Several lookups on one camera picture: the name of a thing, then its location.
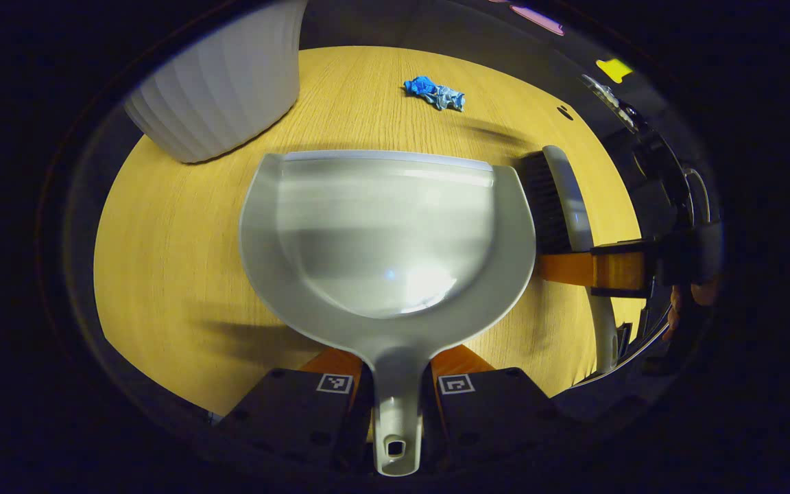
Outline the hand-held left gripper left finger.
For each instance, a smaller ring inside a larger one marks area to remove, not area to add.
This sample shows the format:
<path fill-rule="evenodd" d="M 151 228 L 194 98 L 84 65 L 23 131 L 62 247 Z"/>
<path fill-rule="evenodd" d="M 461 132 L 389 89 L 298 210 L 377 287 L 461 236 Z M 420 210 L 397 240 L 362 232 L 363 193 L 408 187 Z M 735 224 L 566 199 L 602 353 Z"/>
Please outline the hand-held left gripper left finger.
<path fill-rule="evenodd" d="M 220 419 L 219 457 L 239 469 L 356 473 L 369 469 L 373 379 L 360 357 L 326 349 L 274 368 Z"/>

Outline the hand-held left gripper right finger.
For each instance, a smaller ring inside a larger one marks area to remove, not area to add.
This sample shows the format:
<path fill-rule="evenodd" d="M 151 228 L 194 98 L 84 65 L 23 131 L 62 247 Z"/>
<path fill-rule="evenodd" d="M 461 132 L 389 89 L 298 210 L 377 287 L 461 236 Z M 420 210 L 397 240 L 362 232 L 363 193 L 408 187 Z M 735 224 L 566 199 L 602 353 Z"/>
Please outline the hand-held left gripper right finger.
<path fill-rule="evenodd" d="M 422 378 L 421 471 L 442 474 L 557 447 L 564 416 L 520 368 L 493 368 L 458 345 Z"/>

